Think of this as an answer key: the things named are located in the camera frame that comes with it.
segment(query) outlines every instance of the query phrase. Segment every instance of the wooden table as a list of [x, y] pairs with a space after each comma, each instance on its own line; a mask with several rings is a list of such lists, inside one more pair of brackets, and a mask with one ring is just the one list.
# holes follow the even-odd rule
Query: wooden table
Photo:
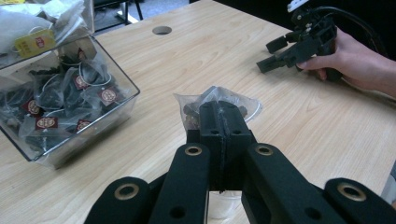
[[[172, 32], [152, 33], [159, 26]], [[58, 170], [25, 161], [1, 134], [0, 222], [82, 223], [114, 180], [164, 174], [186, 141], [173, 93], [213, 85], [259, 99], [263, 111], [248, 127], [311, 183], [323, 187], [342, 176], [380, 194], [396, 158], [395, 107], [295, 68], [261, 74], [256, 62], [270, 56], [265, 44], [287, 31], [205, 0], [100, 35], [141, 90], [132, 118]], [[248, 223], [242, 206], [209, 222]]]

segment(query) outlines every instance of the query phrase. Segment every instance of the table surface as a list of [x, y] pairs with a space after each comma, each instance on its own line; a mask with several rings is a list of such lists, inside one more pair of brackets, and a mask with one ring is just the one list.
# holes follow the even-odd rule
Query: table surface
[[[172, 32], [152, 33], [159, 26]], [[396, 158], [394, 105], [295, 68], [261, 74], [265, 44], [286, 32], [205, 0], [98, 36], [141, 90], [132, 117], [58, 170], [25, 161], [1, 134], [0, 223], [82, 223], [114, 180], [166, 173], [186, 141], [173, 94], [210, 86], [258, 99], [263, 111], [247, 126], [311, 183], [346, 177], [380, 194]], [[209, 223], [248, 221], [239, 205], [231, 218]]]

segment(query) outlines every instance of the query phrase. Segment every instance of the dark floor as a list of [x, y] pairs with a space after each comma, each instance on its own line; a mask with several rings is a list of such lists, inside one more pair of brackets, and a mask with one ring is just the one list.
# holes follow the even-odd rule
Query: dark floor
[[[189, 4], [189, 0], [140, 0], [139, 4], [142, 10], [143, 19], [147, 19], [173, 10], [175, 8], [186, 6]], [[95, 30], [99, 30], [103, 27], [122, 22], [122, 18], [117, 15], [118, 11], [120, 11], [119, 5], [115, 5], [114, 7], [97, 8], [94, 11]], [[131, 3], [129, 4], [128, 11], [132, 17], [139, 21], [139, 15], [137, 13], [136, 4], [134, 3], [134, 1], [131, 1]], [[123, 26], [123, 24], [117, 25], [113, 28], [96, 32], [94, 35], [103, 34], [105, 32], [118, 29]]]

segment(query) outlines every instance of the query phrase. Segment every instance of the black cable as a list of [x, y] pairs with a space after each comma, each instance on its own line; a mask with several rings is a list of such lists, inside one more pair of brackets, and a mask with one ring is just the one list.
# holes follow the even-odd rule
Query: black cable
[[369, 35], [369, 41], [373, 46], [374, 50], [379, 54], [388, 57], [387, 51], [384, 47], [384, 44], [381, 41], [380, 36], [375, 32], [375, 30], [373, 29], [373, 27], [370, 26], [370, 24], [368, 24], [361, 18], [355, 16], [354, 14], [347, 12], [343, 9], [340, 9], [338, 7], [317, 7], [313, 9], [314, 13], [326, 12], [326, 11], [331, 12], [331, 14], [339, 14], [349, 19], [350, 21], [353, 21], [356, 24], [358, 24], [366, 32], [366, 34]]

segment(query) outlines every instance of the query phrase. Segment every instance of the human hand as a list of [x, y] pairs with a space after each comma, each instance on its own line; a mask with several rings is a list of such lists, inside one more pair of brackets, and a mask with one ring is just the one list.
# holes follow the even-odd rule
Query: human hand
[[327, 77], [325, 68], [334, 68], [349, 84], [396, 97], [396, 90], [393, 90], [396, 86], [396, 62], [368, 49], [340, 29], [334, 40], [334, 54], [317, 56], [297, 66], [316, 70], [322, 80]]

